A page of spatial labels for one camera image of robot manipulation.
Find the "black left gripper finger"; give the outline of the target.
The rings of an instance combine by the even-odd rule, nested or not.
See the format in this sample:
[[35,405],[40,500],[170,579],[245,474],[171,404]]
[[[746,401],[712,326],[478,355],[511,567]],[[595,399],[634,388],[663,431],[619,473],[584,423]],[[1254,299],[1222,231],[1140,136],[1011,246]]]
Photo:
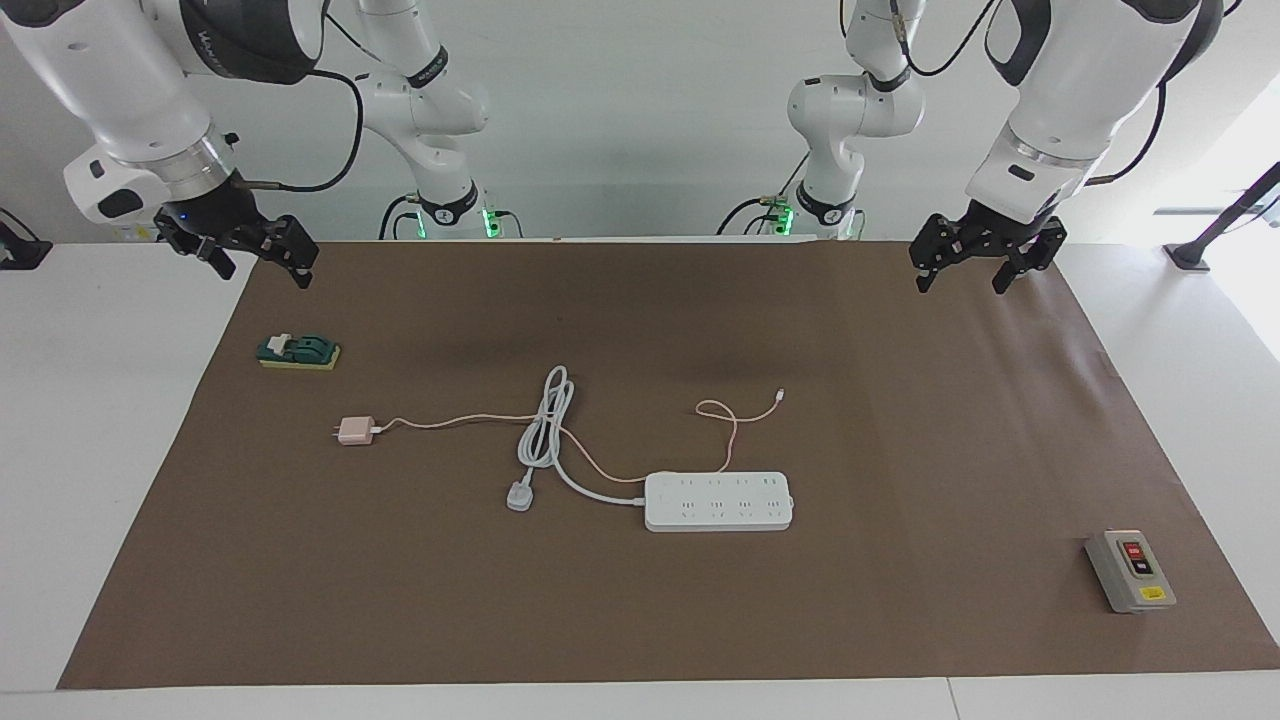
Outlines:
[[1005,263],[993,277],[993,291],[1004,295],[1015,279],[1047,269],[1066,238],[1061,220],[1047,220],[1034,237],[1004,241]]
[[916,290],[927,293],[937,275],[946,268],[963,263],[964,225],[942,214],[932,214],[910,242],[910,261],[916,272]]

